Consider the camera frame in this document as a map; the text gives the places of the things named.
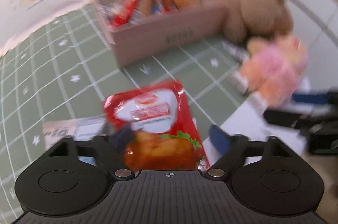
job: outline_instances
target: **pink cardboard box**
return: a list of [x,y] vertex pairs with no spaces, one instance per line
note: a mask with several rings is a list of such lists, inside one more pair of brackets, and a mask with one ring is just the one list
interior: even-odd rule
[[111,1],[94,0],[94,5],[120,68],[160,51],[213,36],[220,31],[226,15],[223,0],[201,0],[200,4],[179,12],[152,15],[141,19],[139,24],[127,23],[112,30],[99,11],[99,5]]

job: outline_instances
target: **crosshair marking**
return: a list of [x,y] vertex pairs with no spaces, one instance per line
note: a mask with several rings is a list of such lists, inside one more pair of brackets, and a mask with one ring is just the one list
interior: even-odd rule
[[173,174],[173,173],[167,173],[167,174],[165,174],[165,176],[168,177],[168,178],[171,178],[171,177],[174,177],[175,174]]

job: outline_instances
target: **teddy bear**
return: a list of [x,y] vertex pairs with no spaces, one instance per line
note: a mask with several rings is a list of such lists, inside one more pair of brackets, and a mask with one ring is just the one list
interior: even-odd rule
[[223,22],[224,37],[233,44],[248,36],[274,36],[293,30],[293,19],[285,0],[225,0],[228,6]]
[[247,49],[251,58],[235,71],[230,81],[259,112],[280,106],[299,87],[307,66],[307,49],[292,36],[277,36],[272,41],[252,37]]

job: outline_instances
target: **red snack bag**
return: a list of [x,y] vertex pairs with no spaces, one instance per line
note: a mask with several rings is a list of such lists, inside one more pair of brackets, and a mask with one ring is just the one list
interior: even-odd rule
[[209,168],[180,82],[164,81],[109,96],[104,113],[116,130],[131,125],[135,137],[123,159],[133,171]]
[[124,0],[122,3],[121,11],[115,15],[110,24],[113,27],[118,27],[126,24],[129,21],[134,9],[136,8],[137,1],[138,0]]

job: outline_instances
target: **cutting mat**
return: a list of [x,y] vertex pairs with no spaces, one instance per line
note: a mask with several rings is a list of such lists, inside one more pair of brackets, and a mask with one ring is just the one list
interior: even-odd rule
[[42,123],[100,115],[108,95],[175,78],[202,141],[245,100],[228,83],[237,62],[220,36],[119,70],[92,5],[58,17],[0,59],[0,223],[21,215],[14,183],[45,151]]

